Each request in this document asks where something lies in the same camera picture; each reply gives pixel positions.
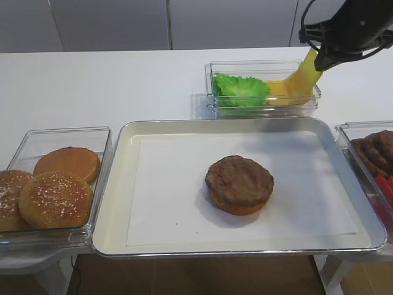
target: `robotic arm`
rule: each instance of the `robotic arm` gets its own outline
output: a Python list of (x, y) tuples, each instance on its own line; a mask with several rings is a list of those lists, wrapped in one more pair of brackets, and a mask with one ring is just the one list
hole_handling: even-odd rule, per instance
[[(393, 0), (346, 0), (330, 19), (305, 25), (315, 0), (307, 5), (301, 20), (300, 42), (318, 51), (315, 69), (325, 71), (340, 63), (363, 60), (393, 45)], [(312, 41), (320, 42), (318, 49)]]

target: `hamburger bun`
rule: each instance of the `hamburger bun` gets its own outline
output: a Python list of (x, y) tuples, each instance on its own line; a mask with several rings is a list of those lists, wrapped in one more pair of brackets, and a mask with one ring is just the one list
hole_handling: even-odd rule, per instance
[(79, 227), (86, 224), (93, 191), (82, 178), (66, 172), (35, 176), (21, 190), (19, 210), (38, 229)]
[(99, 168), (99, 157), (95, 152), (82, 147), (64, 147), (43, 156), (36, 164), (33, 174), (68, 172), (92, 183), (98, 176)]
[(0, 171), (0, 198), (4, 195), (18, 195), (31, 178), (32, 174), (21, 170)]
[(30, 229), (19, 213), (18, 198), (17, 194), (0, 197), (0, 232)]

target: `sesame seed bun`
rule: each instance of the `sesame seed bun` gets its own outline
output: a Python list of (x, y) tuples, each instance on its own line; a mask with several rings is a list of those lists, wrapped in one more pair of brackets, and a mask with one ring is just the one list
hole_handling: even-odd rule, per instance
[(30, 229), (19, 213), (18, 198), (17, 194), (0, 197), (0, 232)]
[(82, 178), (66, 172), (35, 176), (21, 190), (18, 206), (23, 219), (37, 229), (86, 224), (93, 191)]
[(0, 198), (3, 195), (19, 194), (31, 178), (32, 174), (20, 170), (0, 171)]

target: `white wall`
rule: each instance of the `white wall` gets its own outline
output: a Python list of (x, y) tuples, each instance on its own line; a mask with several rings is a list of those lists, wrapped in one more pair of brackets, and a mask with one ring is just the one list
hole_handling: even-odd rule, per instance
[(173, 49), (216, 49), (288, 46), (297, 0), (169, 3)]
[(166, 0), (50, 0), (65, 51), (169, 49)]
[[(292, 30), (292, 37), (290, 39), (290, 46), (301, 46), (301, 45), (308, 46), (308, 44), (300, 43), (299, 31), (300, 31), (300, 19), (310, 0), (298, 0), (298, 1), (299, 3), (296, 11), (294, 27)], [(340, 7), (343, 5), (344, 2), (345, 0), (315, 1), (307, 13), (305, 24), (319, 23), (323, 20), (330, 19), (338, 11), (338, 9), (340, 9)]]
[(63, 51), (47, 0), (0, 0), (0, 53)]

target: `tray rim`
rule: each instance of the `tray rim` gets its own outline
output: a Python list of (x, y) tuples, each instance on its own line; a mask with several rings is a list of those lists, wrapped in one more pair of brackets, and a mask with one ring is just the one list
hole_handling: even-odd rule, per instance
[[(119, 146), (119, 141), (120, 138), (123, 135), (123, 132), (126, 128), (128, 128), (130, 125), (138, 124), (138, 123), (179, 123), (179, 122), (195, 122), (195, 121), (200, 121), (200, 122), (215, 122), (215, 121), (263, 121), (263, 120), (311, 120), (311, 121), (316, 121), (319, 122), (320, 124), (324, 125), (324, 127), (329, 131), (330, 136), (335, 142), (336, 148), (340, 149), (340, 147), (337, 145), (337, 141), (332, 133), (332, 129), (322, 120), (313, 118), (313, 117), (276, 117), (276, 118), (255, 118), (255, 119), (202, 119), (202, 120), (136, 120), (136, 121), (131, 121), (127, 124), (125, 124), (119, 132), (119, 135), (117, 137), (116, 144), (114, 146), (114, 156), (113, 156), (113, 161), (115, 160), (115, 155), (118, 150)], [(109, 171), (108, 175), (108, 180), (110, 178), (110, 172), (112, 170), (112, 167)], [(377, 251), (381, 248), (384, 247), (384, 245), (387, 242), (387, 232), (384, 224), (381, 222), (379, 219), (378, 215), (376, 215), (379, 223), (381, 224), (382, 228), (384, 229), (384, 241), (382, 244), (372, 247), (372, 248), (367, 248), (367, 249), (353, 249), (353, 248), (342, 248), (342, 249), (319, 249), (319, 250), (260, 250), (260, 251), (201, 251), (201, 252), (162, 252), (162, 253), (128, 253), (128, 254), (107, 254), (99, 249), (94, 244), (94, 232), (92, 232), (92, 239), (93, 243), (91, 243), (91, 246), (93, 248), (93, 251), (98, 253), (101, 256), (107, 257), (107, 258), (165, 258), (165, 257), (176, 257), (176, 258), (187, 258), (187, 257), (211, 257), (211, 256), (241, 256), (241, 255), (285, 255), (285, 254), (299, 254), (299, 255), (313, 255), (313, 254), (362, 254), (362, 253), (369, 253), (371, 251)]]

